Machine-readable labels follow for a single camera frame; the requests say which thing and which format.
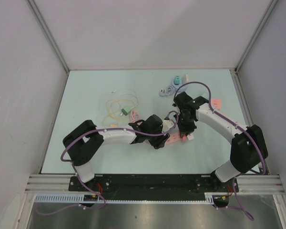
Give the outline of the white cube charger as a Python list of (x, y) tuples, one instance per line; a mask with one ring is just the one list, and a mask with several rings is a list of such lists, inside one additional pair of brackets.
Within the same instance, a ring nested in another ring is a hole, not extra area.
[(192, 133), (188, 134), (186, 137), (189, 141), (194, 139), (194, 135)]

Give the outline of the blue round power strip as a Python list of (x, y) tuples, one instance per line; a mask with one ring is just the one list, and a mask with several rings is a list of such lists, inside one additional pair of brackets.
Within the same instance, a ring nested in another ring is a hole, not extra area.
[(181, 86), (182, 84), (171, 83), (166, 89), (161, 89), (159, 92), (159, 95), (161, 97), (168, 97), (168, 96), (174, 95), (176, 91), (178, 91), (178, 93), (185, 92), (187, 89), (187, 86), (183, 86), (183, 87)]

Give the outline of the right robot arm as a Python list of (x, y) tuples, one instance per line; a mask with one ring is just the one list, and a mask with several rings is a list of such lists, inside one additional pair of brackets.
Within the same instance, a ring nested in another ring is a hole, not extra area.
[(221, 134), (230, 144), (230, 159), (211, 173), (211, 188), (222, 191), (228, 181), (239, 174), (244, 174), (261, 163), (265, 165), (268, 150), (262, 129), (257, 125), (239, 125), (215, 109), (202, 96), (195, 99), (186, 92), (174, 97), (174, 104), (179, 109), (178, 128), (181, 137), (188, 136), (196, 129), (200, 121)]

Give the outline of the green charger plug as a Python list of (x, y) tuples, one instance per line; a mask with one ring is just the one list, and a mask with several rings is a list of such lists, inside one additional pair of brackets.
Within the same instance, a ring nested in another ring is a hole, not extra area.
[(131, 112), (132, 108), (127, 106), (121, 109), (121, 115), (127, 116)]

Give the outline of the white square adapter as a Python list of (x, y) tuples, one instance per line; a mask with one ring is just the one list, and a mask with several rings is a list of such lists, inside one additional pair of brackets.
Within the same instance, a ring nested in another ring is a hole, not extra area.
[(182, 77), (182, 84), (186, 84), (189, 82), (189, 75), (188, 74), (184, 74)]

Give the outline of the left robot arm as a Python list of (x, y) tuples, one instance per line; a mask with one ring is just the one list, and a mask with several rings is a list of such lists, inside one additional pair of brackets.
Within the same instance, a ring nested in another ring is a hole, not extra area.
[(92, 157), (102, 145), (140, 144), (148, 141), (154, 149), (163, 148), (169, 139), (163, 130), (163, 120), (152, 115), (121, 127), (99, 127), (92, 120), (86, 120), (63, 139), (63, 145), (79, 176), (79, 185), (84, 190), (92, 190), (96, 185), (92, 169)]

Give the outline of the pink cube socket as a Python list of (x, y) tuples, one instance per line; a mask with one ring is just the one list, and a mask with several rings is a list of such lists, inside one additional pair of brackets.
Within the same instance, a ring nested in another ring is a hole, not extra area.
[(211, 99), (211, 105), (216, 110), (221, 110), (222, 108), (222, 100), (221, 99)]

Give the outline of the teal charger plug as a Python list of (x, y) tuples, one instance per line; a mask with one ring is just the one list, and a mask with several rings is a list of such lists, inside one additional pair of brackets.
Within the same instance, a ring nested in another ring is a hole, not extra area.
[(175, 78), (173, 79), (173, 85), (179, 86), (181, 83), (182, 83), (182, 80), (180, 76), (175, 76)]

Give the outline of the pink power strip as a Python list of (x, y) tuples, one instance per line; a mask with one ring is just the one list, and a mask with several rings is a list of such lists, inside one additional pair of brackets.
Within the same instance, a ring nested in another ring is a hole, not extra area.
[(181, 139), (182, 137), (180, 136), (179, 132), (171, 133), (170, 137), (166, 140), (164, 145), (166, 146), (176, 142), (183, 142)]

